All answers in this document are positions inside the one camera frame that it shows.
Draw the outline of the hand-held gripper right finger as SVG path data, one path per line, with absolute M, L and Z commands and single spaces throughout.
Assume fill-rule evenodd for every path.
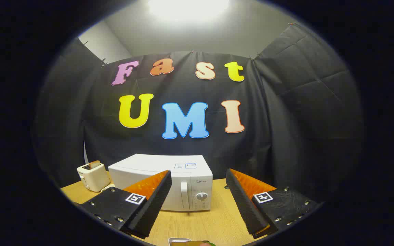
M 226 171 L 226 184 L 255 239 L 296 225 L 322 205 L 290 187 L 278 189 L 231 168 Z

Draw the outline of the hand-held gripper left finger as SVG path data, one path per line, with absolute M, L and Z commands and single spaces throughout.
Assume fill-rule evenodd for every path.
M 80 204 L 80 208 L 107 227 L 146 238 L 172 185 L 171 171 L 164 170 L 124 189 L 110 187 Z

